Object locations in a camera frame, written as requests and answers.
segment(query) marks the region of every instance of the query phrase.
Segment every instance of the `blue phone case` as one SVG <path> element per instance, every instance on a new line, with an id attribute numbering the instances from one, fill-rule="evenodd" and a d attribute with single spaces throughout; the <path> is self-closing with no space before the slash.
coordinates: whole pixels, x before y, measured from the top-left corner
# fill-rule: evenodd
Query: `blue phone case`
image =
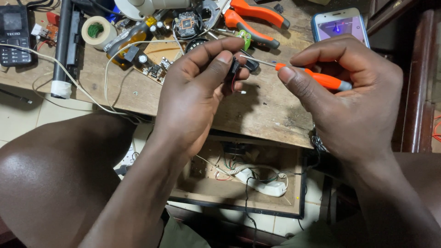
<path id="1" fill-rule="evenodd" d="M 312 30 L 312 36 L 314 37 L 314 42 L 318 42 L 319 41 L 318 40 L 318 31 L 317 31 L 317 29 L 315 29 L 315 27 L 316 27 L 316 25 L 315 25 L 315 17 L 317 15 L 320 15 L 320 14 L 324 14 L 324 13 L 328 13 L 328 12 L 334 12 L 334 11 L 327 11 L 327 12 L 317 13 L 317 14 L 315 14 L 312 17 L 312 19 L 311 19 L 311 30 Z M 360 22 L 361 22 L 361 25 L 363 27 L 363 33 L 366 36 L 366 45 L 367 45 L 368 48 L 370 48 L 369 39 L 367 38 L 366 28 L 364 26 L 363 17 L 361 16 L 361 14 L 360 14 Z"/>

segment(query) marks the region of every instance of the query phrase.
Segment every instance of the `hand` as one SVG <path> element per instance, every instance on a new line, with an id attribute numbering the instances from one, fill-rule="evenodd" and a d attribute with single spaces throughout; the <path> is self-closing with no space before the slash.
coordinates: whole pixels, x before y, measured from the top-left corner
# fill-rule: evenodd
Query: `hand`
<path id="1" fill-rule="evenodd" d="M 332 94 L 304 71 L 279 70 L 284 85 L 299 98 L 324 146 L 343 164 L 357 169 L 392 154 L 403 73 L 352 35 L 317 42 L 290 63 L 352 81 L 354 89 Z"/>
<path id="2" fill-rule="evenodd" d="M 179 58 L 167 72 L 159 98 L 152 136 L 165 139 L 192 157 L 202 148 L 214 114 L 224 96 L 232 93 L 224 85 L 233 54 L 244 46 L 241 38 L 223 38 L 199 45 Z M 243 65 L 246 59 L 234 55 Z M 246 80 L 247 69 L 238 71 L 236 80 Z M 242 88 L 241 82 L 234 84 Z"/>

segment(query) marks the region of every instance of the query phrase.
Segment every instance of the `orange screwdriver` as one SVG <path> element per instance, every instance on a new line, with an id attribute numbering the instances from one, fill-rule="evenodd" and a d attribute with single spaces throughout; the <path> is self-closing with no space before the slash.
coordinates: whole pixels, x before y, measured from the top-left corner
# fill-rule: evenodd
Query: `orange screwdriver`
<path id="1" fill-rule="evenodd" d="M 259 62 L 262 64 L 266 64 L 266 65 L 275 67 L 276 71 L 278 71 L 278 70 L 280 70 L 280 68 L 286 66 L 285 64 L 282 64 L 282 63 L 272 64 L 272 63 L 268 63 L 268 62 L 265 62 L 262 60 L 255 59 L 253 57 L 249 57 L 249 56 L 245 56 L 245 55 L 240 55 L 240 56 L 244 57 L 248 60 L 253 60 L 253 61 L 256 61 L 256 62 Z M 336 79 L 332 76 L 325 75 L 322 73 L 312 72 L 310 69 L 305 69 L 305 68 L 300 68 L 300 67 L 297 67 L 297 68 L 304 70 L 306 73 L 311 75 L 311 77 L 313 79 L 315 79 L 319 84 L 321 84 L 325 88 L 332 89 L 332 90 L 339 90 L 339 91 L 352 90 L 352 84 L 350 82 Z"/>

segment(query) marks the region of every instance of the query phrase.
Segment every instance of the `person's left hand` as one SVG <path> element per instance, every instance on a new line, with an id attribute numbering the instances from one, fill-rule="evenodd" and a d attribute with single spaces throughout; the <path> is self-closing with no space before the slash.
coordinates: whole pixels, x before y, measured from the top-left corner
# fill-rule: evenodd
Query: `person's left hand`
<path id="1" fill-rule="evenodd" d="M 208 136 L 220 101 L 232 93 L 224 79 L 233 53 L 243 46 L 241 38 L 223 38 L 205 42 L 179 58 L 167 71 L 152 137 L 177 145 L 188 157 L 196 155 Z M 243 65 L 246 59 L 239 54 L 234 56 Z M 249 75 L 241 68 L 236 80 L 245 80 Z M 241 89 L 242 83 L 236 82 L 234 90 Z"/>

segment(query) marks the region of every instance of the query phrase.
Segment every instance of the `phone keypad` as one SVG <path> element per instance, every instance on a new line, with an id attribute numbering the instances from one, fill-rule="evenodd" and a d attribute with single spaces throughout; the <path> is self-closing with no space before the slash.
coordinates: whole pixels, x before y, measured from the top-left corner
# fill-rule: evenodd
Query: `phone keypad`
<path id="1" fill-rule="evenodd" d="M 0 64 L 9 67 L 16 64 L 26 64 L 31 61 L 31 55 L 28 50 L 16 47 L 2 46 L 2 44 L 16 45 L 29 48 L 28 38 L 11 38 L 0 40 Z"/>

